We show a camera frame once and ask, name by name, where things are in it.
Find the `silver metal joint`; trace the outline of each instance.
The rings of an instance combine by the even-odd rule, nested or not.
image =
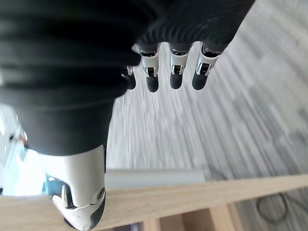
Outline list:
[[[132,66],[126,66],[126,68],[127,68],[128,75],[131,76],[133,74],[133,67]]]
[[[188,53],[189,51],[184,54],[176,53],[174,50],[170,51],[170,69],[173,75],[183,75],[188,59]]]
[[[202,49],[200,50],[198,62],[196,65],[196,74],[197,75],[205,75],[208,76],[215,66],[215,63],[220,55],[216,57],[207,57],[202,53]]]
[[[171,73],[172,73],[173,75],[175,75],[175,67],[176,67],[176,65],[172,65],[172,66],[171,66]],[[177,74],[178,74],[178,75],[183,75],[184,66],[183,66],[183,65],[177,66],[177,68],[179,69],[179,70],[178,70],[179,73],[177,73]]]
[[[142,66],[147,77],[157,77],[158,76],[158,52],[152,54],[141,53]]]

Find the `black cable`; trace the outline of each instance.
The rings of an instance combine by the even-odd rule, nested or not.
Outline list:
[[[265,215],[262,210],[261,210],[261,203],[264,202],[266,199],[270,198],[270,197],[274,197],[274,196],[278,196],[281,198],[282,200],[282,203],[283,203],[283,206],[284,206],[284,211],[282,213],[282,215],[278,218],[271,218],[267,215]],[[278,193],[278,194],[275,194],[275,195],[270,195],[270,196],[263,196],[263,197],[259,197],[257,199],[257,202],[256,202],[256,206],[257,206],[257,211],[259,213],[259,215],[269,224],[271,225],[277,225],[281,222],[284,222],[286,220],[286,217],[289,215],[289,206],[288,206],[288,203],[285,199],[285,196],[282,194],[282,193]]]
[[[211,173],[214,173],[214,175],[217,175],[217,176],[221,177],[223,180],[228,180],[227,176],[224,173],[222,173],[221,171],[217,170],[215,167],[208,166],[208,169],[210,170]],[[282,213],[282,215],[280,217],[278,217],[278,218],[271,218],[271,217],[269,217],[268,215],[265,215],[262,212],[261,204],[266,199],[269,199],[269,198],[275,197],[275,196],[278,196],[278,197],[281,198],[284,210],[283,210],[283,213]],[[289,202],[294,203],[299,208],[301,208],[305,213],[308,214],[308,207],[304,206],[300,201],[296,200],[295,198],[289,196],[286,193],[278,193],[278,194],[274,194],[274,195],[263,196],[263,197],[257,198],[257,201],[256,201],[257,212],[260,215],[260,217],[262,217],[267,223],[269,223],[271,225],[278,225],[278,224],[284,222],[286,220],[287,216],[290,213],[290,209],[289,209],[287,200]]]

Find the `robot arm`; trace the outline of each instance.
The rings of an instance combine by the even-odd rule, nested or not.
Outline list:
[[[108,128],[115,98],[136,85],[131,67],[141,59],[157,91],[159,44],[169,42],[177,89],[201,41],[192,86],[202,89],[253,2],[0,0],[0,100],[14,107],[73,227],[91,230],[103,214]]]

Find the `gray carpet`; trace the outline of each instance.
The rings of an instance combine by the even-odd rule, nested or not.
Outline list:
[[[147,90],[138,67],[136,89],[116,101],[108,167],[202,167],[209,180],[213,168],[229,179],[308,173],[307,12],[306,0],[256,0],[202,91],[191,84],[200,44],[179,90],[170,87],[162,44],[158,92]],[[290,193],[308,206],[307,194]],[[266,206],[281,213],[275,198]],[[269,225],[254,200],[238,204],[246,230],[307,230],[308,215],[289,207],[285,222]]]

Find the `black fingertip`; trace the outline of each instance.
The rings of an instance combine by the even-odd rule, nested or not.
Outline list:
[[[207,80],[207,76],[204,75],[197,75],[197,73],[195,72],[193,75],[193,79],[192,79],[192,87],[195,90],[201,90],[202,88],[204,88],[205,83]]]
[[[127,76],[128,87],[127,89],[133,90],[136,87],[136,79],[134,73],[130,76]]]
[[[147,77],[146,84],[150,92],[156,92],[158,90],[158,77]]]
[[[179,89],[182,85],[183,75],[172,74],[170,75],[170,85],[173,89]]]

